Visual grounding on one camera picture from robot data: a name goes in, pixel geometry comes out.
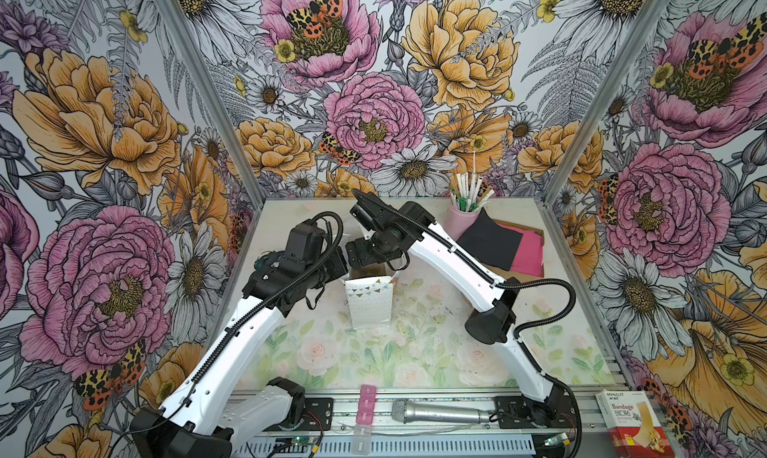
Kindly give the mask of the white cartoon gift bag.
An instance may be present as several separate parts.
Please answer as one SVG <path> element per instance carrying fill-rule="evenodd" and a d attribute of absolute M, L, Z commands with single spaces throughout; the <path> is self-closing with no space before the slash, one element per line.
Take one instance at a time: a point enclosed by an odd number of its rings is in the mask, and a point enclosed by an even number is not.
<path fill-rule="evenodd" d="M 352 269 L 343 280 L 352 326 L 381 327 L 391 322 L 397 272 L 385 264 Z"/>

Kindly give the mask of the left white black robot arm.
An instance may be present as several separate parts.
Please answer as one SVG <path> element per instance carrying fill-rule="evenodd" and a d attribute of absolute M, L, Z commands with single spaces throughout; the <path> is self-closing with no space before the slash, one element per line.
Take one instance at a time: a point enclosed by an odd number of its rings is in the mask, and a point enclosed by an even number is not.
<path fill-rule="evenodd" d="M 283 377 L 254 398 L 227 407 L 235 386 L 266 339 L 310 290 L 344 276 L 339 214 L 321 212 L 296 225 L 286 247 L 261 257 L 223 332 L 158 409 L 143 408 L 129 433 L 142 457 L 229 457 L 258 433 L 303 424 L 306 392 Z"/>

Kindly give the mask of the black napkin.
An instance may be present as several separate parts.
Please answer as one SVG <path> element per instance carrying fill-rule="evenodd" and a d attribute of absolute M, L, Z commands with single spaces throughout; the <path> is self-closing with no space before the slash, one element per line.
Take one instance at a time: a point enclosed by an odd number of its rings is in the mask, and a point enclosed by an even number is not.
<path fill-rule="evenodd" d="M 499 225 L 483 210 L 457 244 L 479 262 L 511 271 L 521 242 L 521 232 Z"/>

